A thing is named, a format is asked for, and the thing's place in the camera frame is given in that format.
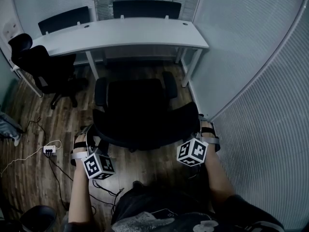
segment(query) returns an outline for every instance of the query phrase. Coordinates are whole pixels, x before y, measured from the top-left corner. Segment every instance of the white power strip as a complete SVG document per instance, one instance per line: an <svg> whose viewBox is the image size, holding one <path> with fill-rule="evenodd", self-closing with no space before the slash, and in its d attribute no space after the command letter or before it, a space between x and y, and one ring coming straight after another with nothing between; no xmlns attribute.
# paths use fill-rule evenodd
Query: white power strip
<svg viewBox="0 0 309 232"><path fill-rule="evenodd" d="M56 146L55 145L47 145L43 147L43 153L56 153Z"/></svg>

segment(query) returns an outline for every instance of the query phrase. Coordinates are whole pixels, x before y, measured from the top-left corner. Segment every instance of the chair seat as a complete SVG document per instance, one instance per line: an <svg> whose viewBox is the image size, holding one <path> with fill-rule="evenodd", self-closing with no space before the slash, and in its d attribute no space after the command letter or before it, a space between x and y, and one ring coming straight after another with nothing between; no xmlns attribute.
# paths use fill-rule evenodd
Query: chair seat
<svg viewBox="0 0 309 232"><path fill-rule="evenodd" d="M167 103L159 79L116 81L109 84L108 108L113 114L139 118L163 113Z"/></svg>
<svg viewBox="0 0 309 232"><path fill-rule="evenodd" d="M140 119L93 110L98 136L117 146L139 150L156 149L199 130L198 110L191 102L179 109L149 114Z"/></svg>

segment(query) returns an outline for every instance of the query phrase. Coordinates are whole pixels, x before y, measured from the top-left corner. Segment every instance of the desk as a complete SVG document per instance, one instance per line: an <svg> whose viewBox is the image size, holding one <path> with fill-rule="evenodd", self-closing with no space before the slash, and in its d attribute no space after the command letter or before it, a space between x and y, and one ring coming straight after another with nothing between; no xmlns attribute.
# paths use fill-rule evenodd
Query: desk
<svg viewBox="0 0 309 232"><path fill-rule="evenodd" d="M176 63L183 48L197 49L183 79L183 87L187 85L202 50L209 48L192 22L162 18L112 19L77 25L35 39L33 46L37 45L43 45L52 57L86 52L96 80L99 76L91 55L94 49L121 45L170 45L179 48ZM25 81L38 95L42 95L29 80Z"/></svg>

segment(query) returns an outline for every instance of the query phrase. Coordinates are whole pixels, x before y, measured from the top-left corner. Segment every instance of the person's right arm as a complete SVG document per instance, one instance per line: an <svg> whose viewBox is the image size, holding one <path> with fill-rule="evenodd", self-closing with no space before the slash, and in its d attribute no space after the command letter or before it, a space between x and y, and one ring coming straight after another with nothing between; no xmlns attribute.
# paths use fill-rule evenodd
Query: person's right arm
<svg viewBox="0 0 309 232"><path fill-rule="evenodd" d="M210 127L207 122L202 127ZM214 137L211 133L203 133L203 137ZM256 227L266 231L284 231L283 226L272 215L249 204L236 195L220 159L215 152L215 146L209 144L205 166L208 173L211 203L219 219L242 228Z"/></svg>

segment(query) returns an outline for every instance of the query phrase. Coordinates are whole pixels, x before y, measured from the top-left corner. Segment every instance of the black office chair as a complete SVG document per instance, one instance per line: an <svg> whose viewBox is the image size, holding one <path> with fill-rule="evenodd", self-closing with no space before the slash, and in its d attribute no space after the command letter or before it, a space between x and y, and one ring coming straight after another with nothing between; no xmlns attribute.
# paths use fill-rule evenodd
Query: black office chair
<svg viewBox="0 0 309 232"><path fill-rule="evenodd" d="M32 47L32 39L22 33L9 41L12 47L12 62L32 75L36 86L44 93L55 93L51 109L55 109L61 97L69 96L72 106L77 107L76 92L85 88L85 78L74 75L75 54L50 57L42 45Z"/></svg>
<svg viewBox="0 0 309 232"><path fill-rule="evenodd" d="M158 79L109 85L106 78L98 79L95 102L104 112L93 110L97 135L105 142L134 151L156 149L198 132L195 103L169 111L169 100L177 97L177 87L170 72L164 72L163 79L165 89Z"/></svg>

